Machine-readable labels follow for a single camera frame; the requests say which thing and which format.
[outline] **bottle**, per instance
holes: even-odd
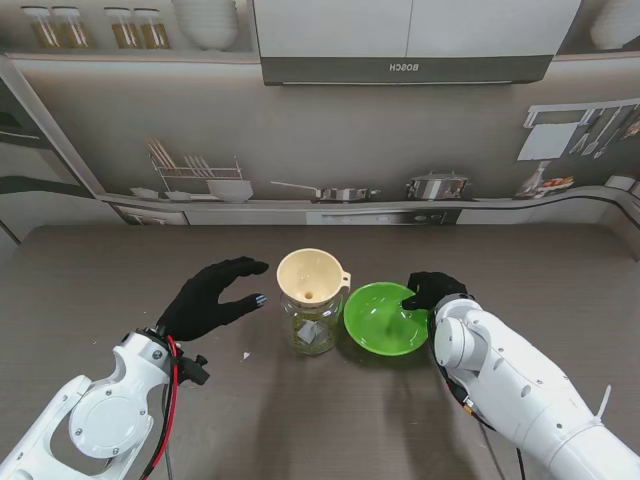
[[[31,29],[42,48],[64,48],[60,31],[51,21],[51,12],[46,7],[22,7],[31,22]]]
[[[138,27],[133,20],[131,10],[107,7],[104,13],[111,19],[111,30],[116,37],[118,48],[142,48]]]
[[[94,48],[93,40],[80,19],[80,10],[75,7],[53,7],[51,10],[58,18],[60,33],[67,45],[71,48]]]
[[[135,8],[133,11],[140,23],[146,47],[149,49],[170,49],[169,37],[160,18],[160,11],[155,8]]]
[[[516,193],[516,197],[528,197],[535,195],[536,190],[542,184],[542,174],[550,163],[551,161],[549,160],[540,162],[535,173],[522,183],[518,193]]]

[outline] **funnel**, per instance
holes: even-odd
[[[296,250],[284,257],[276,274],[285,295],[307,306],[322,305],[341,288],[351,286],[351,274],[330,253],[315,248]]]

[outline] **saucepan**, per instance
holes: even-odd
[[[304,188],[313,190],[316,198],[320,202],[363,202],[370,200],[373,195],[380,193],[380,190],[372,190],[370,188],[316,188],[306,185],[295,185],[293,183],[271,182],[274,185],[283,185],[285,187]]]

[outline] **brown tabletop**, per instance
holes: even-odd
[[[354,287],[405,283],[418,270],[458,278],[556,361],[594,410],[612,383],[605,422],[640,450],[640,270],[606,230],[56,227],[33,233],[0,273],[0,380],[12,387],[0,393],[0,457],[66,381],[108,376],[111,348],[124,333],[154,325],[187,278],[209,263],[248,255],[272,268],[236,282],[225,297],[262,292],[269,303],[184,345],[209,359],[211,378],[180,390],[171,443],[176,479],[519,478],[513,447],[495,435],[487,444],[449,398],[426,348],[379,357],[343,331],[320,357],[289,349],[275,268],[303,247],[333,253]],[[153,392],[155,414],[158,397]],[[55,440],[61,458],[100,470],[74,452],[66,431]],[[127,478],[139,476],[154,441]],[[544,478],[525,462],[528,478]],[[164,475],[162,466],[152,478]]]

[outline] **green plastic bowl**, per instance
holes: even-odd
[[[356,343],[378,355],[413,352],[427,340],[426,310],[408,311],[402,301],[413,296],[407,287],[379,282],[359,288],[344,307],[344,325]]]

